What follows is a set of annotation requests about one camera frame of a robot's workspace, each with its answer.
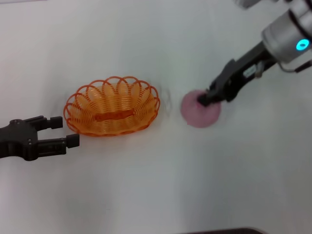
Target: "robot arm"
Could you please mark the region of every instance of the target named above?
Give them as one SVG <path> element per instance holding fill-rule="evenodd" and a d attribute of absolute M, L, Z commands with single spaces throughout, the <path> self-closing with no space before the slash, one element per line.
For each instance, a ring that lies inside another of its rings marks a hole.
<path fill-rule="evenodd" d="M 249 8 L 259 0 L 236 0 Z M 204 106 L 220 101 L 232 101 L 248 82 L 278 64 L 284 72 L 299 73 L 312 66 L 308 61 L 294 70 L 286 70 L 289 63 L 311 49 L 312 0 L 287 0 L 290 9 L 262 32 L 262 42 L 239 60 L 232 59 L 212 82 L 207 92 L 198 97 Z"/>

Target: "white table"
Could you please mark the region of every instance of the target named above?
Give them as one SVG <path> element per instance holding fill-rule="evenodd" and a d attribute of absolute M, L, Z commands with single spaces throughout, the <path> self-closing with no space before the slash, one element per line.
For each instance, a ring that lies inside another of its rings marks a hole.
<path fill-rule="evenodd" d="M 208 87 L 286 10 L 264 1 L 242 11 L 231 0 L 1 5 L 1 126 L 60 116 L 78 87 L 112 75 L 146 80 L 162 98 L 140 133 L 81 136 L 67 155 L 34 162 L 1 159 L 1 234 L 310 234 L 311 71 L 272 68 L 211 128 L 192 128 L 179 112 L 184 94 Z M 39 136 L 66 134 L 65 126 Z"/>

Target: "orange basket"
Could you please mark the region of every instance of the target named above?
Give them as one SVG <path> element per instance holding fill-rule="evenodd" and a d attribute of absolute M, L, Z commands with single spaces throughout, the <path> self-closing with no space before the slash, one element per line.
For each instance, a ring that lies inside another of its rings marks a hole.
<path fill-rule="evenodd" d="M 111 137 L 147 128 L 159 107 L 158 92 L 149 83 L 135 77 L 109 77 L 80 87 L 67 100 L 64 117 L 76 133 Z"/>

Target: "blue led light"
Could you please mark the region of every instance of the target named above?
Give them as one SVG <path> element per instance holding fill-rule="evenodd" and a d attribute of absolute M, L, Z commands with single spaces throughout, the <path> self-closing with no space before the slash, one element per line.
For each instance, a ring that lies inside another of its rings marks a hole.
<path fill-rule="evenodd" d="M 302 50 L 307 49 L 308 46 L 309 46 L 309 44 L 310 44 L 309 40 L 307 40 L 307 39 L 302 39 L 302 40 L 300 40 L 300 41 L 298 42 L 296 48 L 297 48 L 297 50 L 302 51 Z"/>

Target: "pink sponge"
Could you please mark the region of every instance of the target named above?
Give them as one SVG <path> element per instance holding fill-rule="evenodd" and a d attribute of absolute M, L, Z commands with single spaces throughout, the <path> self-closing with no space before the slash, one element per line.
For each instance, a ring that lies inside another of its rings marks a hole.
<path fill-rule="evenodd" d="M 181 113 L 188 125 L 196 128 L 206 128 L 214 124 L 221 113 L 221 104 L 211 104 L 207 107 L 197 102 L 197 98 L 205 91 L 194 90 L 184 96 Z"/>

